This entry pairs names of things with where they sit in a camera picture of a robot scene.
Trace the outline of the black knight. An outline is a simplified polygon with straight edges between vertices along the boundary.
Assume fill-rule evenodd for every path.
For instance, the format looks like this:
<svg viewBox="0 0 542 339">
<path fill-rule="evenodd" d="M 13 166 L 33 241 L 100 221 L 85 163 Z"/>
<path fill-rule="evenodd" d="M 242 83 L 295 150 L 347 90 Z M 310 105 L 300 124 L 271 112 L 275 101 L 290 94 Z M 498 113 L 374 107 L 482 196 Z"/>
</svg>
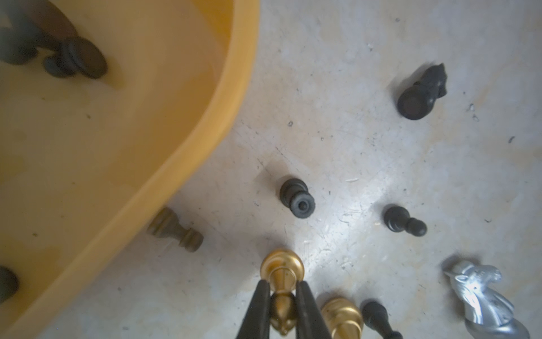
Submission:
<svg viewBox="0 0 542 339">
<path fill-rule="evenodd" d="M 431 113 L 437 99 L 447 95 L 444 63 L 430 66 L 420 79 L 405 89 L 397 100 L 397 110 L 409 120 L 421 120 Z"/>
</svg>

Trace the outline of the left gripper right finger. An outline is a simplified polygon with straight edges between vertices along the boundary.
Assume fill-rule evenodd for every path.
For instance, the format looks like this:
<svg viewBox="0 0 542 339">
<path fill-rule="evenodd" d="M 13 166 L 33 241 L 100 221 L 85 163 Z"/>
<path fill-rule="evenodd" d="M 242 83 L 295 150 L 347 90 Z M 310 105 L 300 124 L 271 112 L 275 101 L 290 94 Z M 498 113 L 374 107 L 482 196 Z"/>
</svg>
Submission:
<svg viewBox="0 0 542 339">
<path fill-rule="evenodd" d="M 297 339 L 332 338 L 306 281 L 296 282 L 295 305 Z"/>
</svg>

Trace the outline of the black pawn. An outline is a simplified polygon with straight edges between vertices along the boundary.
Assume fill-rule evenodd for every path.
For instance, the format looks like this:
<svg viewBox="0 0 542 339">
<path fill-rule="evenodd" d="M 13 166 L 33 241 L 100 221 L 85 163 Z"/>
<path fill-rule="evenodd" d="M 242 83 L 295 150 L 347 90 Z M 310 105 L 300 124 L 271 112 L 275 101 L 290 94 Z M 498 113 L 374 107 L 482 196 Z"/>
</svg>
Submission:
<svg viewBox="0 0 542 339">
<path fill-rule="evenodd" d="M 100 79 L 108 72 L 107 61 L 89 40 L 79 36 L 62 42 L 59 51 L 42 61 L 45 71 L 55 78 L 68 78 L 77 73 L 89 79 Z"/>
<path fill-rule="evenodd" d="M 0 267 L 0 304 L 14 296 L 19 289 L 17 275 L 7 267 Z"/>
<path fill-rule="evenodd" d="M 393 232 L 407 232 L 415 237 L 423 237 L 428 231 L 425 222 L 413 218 L 407 209 L 392 206 L 384 213 L 384 223 Z"/>
<path fill-rule="evenodd" d="M 28 26 L 1 27 L 1 61 L 15 66 L 28 63 L 38 56 L 38 48 Z"/>
<path fill-rule="evenodd" d="M 403 339 L 400 332 L 392 329 L 388 311 L 379 302 L 370 301 L 366 303 L 361 313 L 365 325 L 377 332 L 383 339 Z"/>
<path fill-rule="evenodd" d="M 281 186 L 279 198 L 283 205 L 300 219 L 309 218 L 316 208 L 316 202 L 307 185 L 297 178 L 288 179 Z"/>
</svg>

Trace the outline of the gold bishop chess piece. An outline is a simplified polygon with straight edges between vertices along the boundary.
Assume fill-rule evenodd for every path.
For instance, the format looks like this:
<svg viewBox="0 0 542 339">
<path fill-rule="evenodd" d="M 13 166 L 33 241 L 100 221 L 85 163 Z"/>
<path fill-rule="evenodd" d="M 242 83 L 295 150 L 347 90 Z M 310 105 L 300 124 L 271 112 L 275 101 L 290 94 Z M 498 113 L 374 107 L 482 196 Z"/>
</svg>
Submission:
<svg viewBox="0 0 542 339">
<path fill-rule="evenodd" d="M 281 336 L 286 336 L 297 323 L 294 292 L 296 284 L 304 278 L 303 262 L 290 249 L 276 249 L 264 258 L 260 274 L 272 292 L 270 324 Z"/>
</svg>

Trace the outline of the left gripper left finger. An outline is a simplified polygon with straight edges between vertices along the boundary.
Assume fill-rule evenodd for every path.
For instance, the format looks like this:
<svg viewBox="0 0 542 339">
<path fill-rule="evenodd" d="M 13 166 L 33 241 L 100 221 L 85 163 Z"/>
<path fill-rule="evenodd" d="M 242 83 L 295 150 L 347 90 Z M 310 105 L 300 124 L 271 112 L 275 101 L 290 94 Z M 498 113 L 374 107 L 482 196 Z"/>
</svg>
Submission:
<svg viewBox="0 0 542 339">
<path fill-rule="evenodd" d="M 260 280 L 256 286 L 236 339 L 269 339 L 270 306 L 270 284 L 268 281 Z"/>
</svg>

